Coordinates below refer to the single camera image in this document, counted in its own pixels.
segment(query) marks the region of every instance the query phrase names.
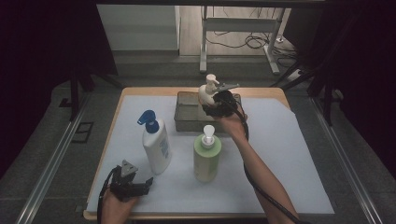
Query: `forearm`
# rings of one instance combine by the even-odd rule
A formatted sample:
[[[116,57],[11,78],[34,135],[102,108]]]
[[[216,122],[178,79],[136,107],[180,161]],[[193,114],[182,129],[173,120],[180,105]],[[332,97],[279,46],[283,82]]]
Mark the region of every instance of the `forearm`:
[[[292,214],[297,216],[288,193],[268,166],[262,161],[245,136],[232,134],[232,138],[235,141],[247,171],[254,182],[256,182],[263,191],[282,204]],[[283,215],[283,213],[265,200],[260,193],[256,192],[256,194],[270,223],[292,223],[288,217]]]

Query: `plastic container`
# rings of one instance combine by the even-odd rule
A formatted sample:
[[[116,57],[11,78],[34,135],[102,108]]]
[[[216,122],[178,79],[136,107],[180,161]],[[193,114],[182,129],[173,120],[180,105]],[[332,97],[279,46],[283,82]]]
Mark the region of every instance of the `plastic container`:
[[[218,173],[221,142],[214,132],[212,125],[206,125],[194,141],[194,175],[202,182],[213,180]]]
[[[172,158],[165,123],[162,119],[156,119],[152,110],[145,111],[137,123],[146,124],[142,138],[143,147],[148,155],[151,171],[159,175],[165,171]]]

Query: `green liquid soap bottle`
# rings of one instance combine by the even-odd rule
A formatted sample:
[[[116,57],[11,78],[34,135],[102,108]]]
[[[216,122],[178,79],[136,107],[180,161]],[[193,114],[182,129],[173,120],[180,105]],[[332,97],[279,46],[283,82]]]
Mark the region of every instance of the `green liquid soap bottle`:
[[[202,182],[211,181],[218,173],[221,142],[214,132],[215,127],[206,125],[194,141],[194,174]]]

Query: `blue pump cap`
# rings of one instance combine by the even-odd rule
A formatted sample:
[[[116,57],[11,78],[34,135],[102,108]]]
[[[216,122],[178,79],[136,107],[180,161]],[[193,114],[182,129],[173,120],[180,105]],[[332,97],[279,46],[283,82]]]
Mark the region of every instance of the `blue pump cap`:
[[[146,123],[146,130],[148,131],[148,133],[156,133],[160,129],[160,125],[155,119],[155,113],[152,110],[146,110],[137,121],[137,123],[140,125]]]

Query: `person's right hand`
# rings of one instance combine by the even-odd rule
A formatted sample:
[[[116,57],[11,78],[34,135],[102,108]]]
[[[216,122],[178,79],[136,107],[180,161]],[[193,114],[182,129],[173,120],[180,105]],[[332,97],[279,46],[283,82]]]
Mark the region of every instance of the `person's right hand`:
[[[241,106],[238,106],[238,111],[248,119],[248,115],[244,114]],[[215,121],[219,122],[226,133],[228,133],[232,138],[245,137],[245,129],[242,125],[241,119],[233,113],[230,117],[214,117]]]

